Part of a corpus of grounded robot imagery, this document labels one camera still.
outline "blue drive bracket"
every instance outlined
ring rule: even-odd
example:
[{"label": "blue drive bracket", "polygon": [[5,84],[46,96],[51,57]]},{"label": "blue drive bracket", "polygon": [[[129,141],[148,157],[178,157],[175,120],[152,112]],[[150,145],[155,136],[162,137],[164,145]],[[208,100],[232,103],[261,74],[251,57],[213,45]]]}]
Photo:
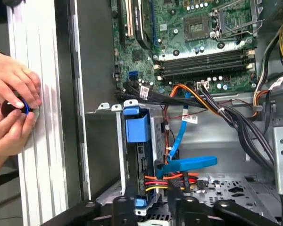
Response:
[{"label": "blue drive bracket", "polygon": [[144,143],[151,138],[149,113],[141,110],[139,107],[127,107],[123,110],[124,116],[140,117],[125,120],[128,143]]},{"label": "blue drive bracket", "polygon": [[215,156],[202,156],[189,159],[171,160],[169,164],[159,167],[156,170],[156,177],[162,178],[165,174],[171,172],[185,172],[190,170],[198,170],[209,166],[217,165],[217,157]]}]

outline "white cable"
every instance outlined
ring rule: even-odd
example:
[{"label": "white cable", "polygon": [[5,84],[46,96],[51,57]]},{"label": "white cable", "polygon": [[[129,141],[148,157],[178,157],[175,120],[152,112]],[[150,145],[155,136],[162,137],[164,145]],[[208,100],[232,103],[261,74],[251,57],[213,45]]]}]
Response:
[{"label": "white cable", "polygon": [[261,83],[263,82],[263,77],[264,77],[264,69],[265,69],[265,59],[266,59],[266,56],[267,56],[267,53],[269,51],[269,49],[271,48],[273,42],[277,39],[277,37],[280,35],[280,32],[281,32],[281,29],[282,29],[282,26],[280,27],[280,29],[278,30],[278,32],[276,33],[276,35],[274,36],[274,38],[271,40],[271,42],[269,43],[268,47],[266,48],[265,52],[264,52],[264,55],[263,55],[263,60],[262,60],[262,66],[261,66],[261,75],[260,75],[260,80],[258,82],[258,85],[257,85],[257,88],[254,92],[254,98],[253,98],[253,103],[255,103],[255,97],[256,97],[256,94],[258,93],[258,90],[259,90],[259,87],[261,86]]}]

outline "cable tie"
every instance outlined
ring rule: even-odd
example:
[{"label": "cable tie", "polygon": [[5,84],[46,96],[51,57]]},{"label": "cable tie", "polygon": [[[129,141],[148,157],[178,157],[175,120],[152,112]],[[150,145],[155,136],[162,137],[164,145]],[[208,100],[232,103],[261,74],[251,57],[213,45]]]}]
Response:
[{"label": "cable tie", "polygon": [[218,113],[220,113],[221,111],[225,111],[225,109],[223,107],[219,108],[219,110],[217,111]]}]

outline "green circuit board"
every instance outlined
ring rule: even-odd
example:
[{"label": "green circuit board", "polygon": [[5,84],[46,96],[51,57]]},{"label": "green circuit board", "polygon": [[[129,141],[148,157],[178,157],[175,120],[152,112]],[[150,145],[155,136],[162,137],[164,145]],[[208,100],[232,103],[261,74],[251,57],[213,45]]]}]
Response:
[{"label": "green circuit board", "polygon": [[[197,82],[207,82],[208,90],[212,94],[253,91],[256,87],[256,81],[252,79],[255,78],[255,64],[243,71],[204,73],[201,76],[167,81],[158,79],[153,68],[155,60],[165,62],[240,49],[254,49],[256,40],[251,34],[240,36],[239,41],[233,37],[222,41],[211,38],[210,32],[214,21],[210,14],[215,8],[232,1],[236,0],[143,0],[144,4],[153,4],[154,8],[152,15],[144,15],[148,21],[152,21],[150,23],[152,30],[149,33],[153,39],[150,40],[150,49],[143,49],[134,37],[126,37],[124,47],[120,40],[119,20],[114,18],[115,64],[119,69],[119,73],[115,76],[117,87],[123,89],[122,83],[130,79],[129,72],[137,71],[139,85],[166,95],[172,90],[174,84],[191,81],[195,83],[196,89]],[[112,11],[118,11],[118,2],[118,0],[111,0]],[[122,0],[124,23],[127,21],[126,2]],[[224,19],[228,30],[251,21],[250,0],[242,1],[224,10]],[[245,29],[252,31],[251,26]]]}]

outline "ram slot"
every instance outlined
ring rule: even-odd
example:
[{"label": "ram slot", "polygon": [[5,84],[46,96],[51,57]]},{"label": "ram slot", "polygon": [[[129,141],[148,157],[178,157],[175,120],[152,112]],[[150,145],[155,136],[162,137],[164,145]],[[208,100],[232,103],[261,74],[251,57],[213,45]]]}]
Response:
[{"label": "ram slot", "polygon": [[128,37],[133,38],[133,15],[132,15],[132,0],[126,1],[126,12],[127,12],[127,29],[128,29]]},{"label": "ram slot", "polygon": [[227,53],[199,56],[185,59],[177,59],[161,62],[161,70],[156,75],[165,80],[173,80],[187,77],[197,77],[212,73],[227,73],[243,71],[251,63],[244,51],[232,51]]}]

